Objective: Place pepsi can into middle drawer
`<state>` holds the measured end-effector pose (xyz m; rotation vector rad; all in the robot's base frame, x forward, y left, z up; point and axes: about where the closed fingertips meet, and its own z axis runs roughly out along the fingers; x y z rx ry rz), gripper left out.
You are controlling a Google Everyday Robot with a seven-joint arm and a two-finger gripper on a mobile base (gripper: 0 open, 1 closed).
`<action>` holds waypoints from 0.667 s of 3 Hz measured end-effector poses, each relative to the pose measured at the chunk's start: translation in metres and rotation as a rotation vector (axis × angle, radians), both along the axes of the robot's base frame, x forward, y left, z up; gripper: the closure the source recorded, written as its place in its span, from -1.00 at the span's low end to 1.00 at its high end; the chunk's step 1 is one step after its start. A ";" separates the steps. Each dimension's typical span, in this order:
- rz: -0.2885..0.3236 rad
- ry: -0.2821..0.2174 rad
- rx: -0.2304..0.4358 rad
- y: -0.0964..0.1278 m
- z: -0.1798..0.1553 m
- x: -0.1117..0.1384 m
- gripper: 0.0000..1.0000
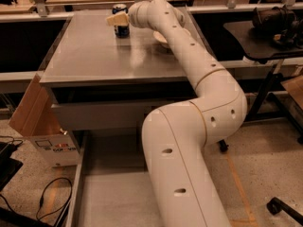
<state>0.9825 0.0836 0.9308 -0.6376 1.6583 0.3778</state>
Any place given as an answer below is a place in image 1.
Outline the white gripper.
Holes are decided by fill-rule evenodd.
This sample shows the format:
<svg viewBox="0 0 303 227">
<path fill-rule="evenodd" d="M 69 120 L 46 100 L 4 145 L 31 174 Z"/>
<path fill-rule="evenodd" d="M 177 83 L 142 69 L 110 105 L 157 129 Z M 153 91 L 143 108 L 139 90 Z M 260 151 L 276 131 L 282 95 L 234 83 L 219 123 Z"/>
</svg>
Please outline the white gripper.
<svg viewBox="0 0 303 227">
<path fill-rule="evenodd" d="M 156 28 L 157 5 L 154 1 L 143 1 L 129 8 L 129 16 L 121 11 L 106 18 L 108 26 L 127 26 L 130 23 L 139 28 Z"/>
</svg>

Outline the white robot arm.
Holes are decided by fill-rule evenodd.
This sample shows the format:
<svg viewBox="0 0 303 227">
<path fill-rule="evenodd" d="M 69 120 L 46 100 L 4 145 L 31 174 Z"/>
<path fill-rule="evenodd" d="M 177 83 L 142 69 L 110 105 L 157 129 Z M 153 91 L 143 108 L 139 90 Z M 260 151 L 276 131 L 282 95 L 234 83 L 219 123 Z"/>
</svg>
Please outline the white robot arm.
<svg viewBox="0 0 303 227">
<path fill-rule="evenodd" d="M 231 227 L 202 149 L 242 125 L 247 112 L 242 88 L 184 30 L 184 14 L 165 0 L 135 3 L 106 22 L 159 32 L 196 94 L 153 110 L 142 126 L 145 160 L 165 227 Z"/>
</svg>

